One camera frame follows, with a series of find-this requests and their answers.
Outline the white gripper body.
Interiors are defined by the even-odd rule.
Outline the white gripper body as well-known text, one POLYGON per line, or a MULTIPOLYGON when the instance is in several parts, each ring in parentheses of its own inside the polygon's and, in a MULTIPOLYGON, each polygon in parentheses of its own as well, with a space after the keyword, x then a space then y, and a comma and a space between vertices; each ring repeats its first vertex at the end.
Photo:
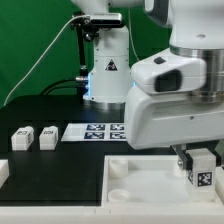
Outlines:
POLYGON ((125 135, 134 149, 224 138, 224 103, 192 102, 187 94, 150 96, 134 86, 125 105, 125 135))

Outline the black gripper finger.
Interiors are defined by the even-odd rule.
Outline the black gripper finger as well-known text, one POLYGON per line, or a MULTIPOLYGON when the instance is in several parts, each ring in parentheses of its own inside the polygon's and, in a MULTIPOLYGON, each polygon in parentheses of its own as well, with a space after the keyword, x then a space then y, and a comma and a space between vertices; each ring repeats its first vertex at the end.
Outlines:
POLYGON ((177 164, 181 170, 191 170, 193 165, 193 159, 190 154, 187 152, 185 145, 174 145, 174 151, 178 156, 177 164))

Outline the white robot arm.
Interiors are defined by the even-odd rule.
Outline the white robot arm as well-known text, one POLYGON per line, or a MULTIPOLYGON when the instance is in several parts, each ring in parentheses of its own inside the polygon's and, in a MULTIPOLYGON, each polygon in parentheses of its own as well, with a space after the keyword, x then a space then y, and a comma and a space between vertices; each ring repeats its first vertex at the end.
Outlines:
POLYGON ((169 48, 135 63, 125 135, 137 150, 224 138, 224 0, 71 0, 87 15, 143 5, 169 48))

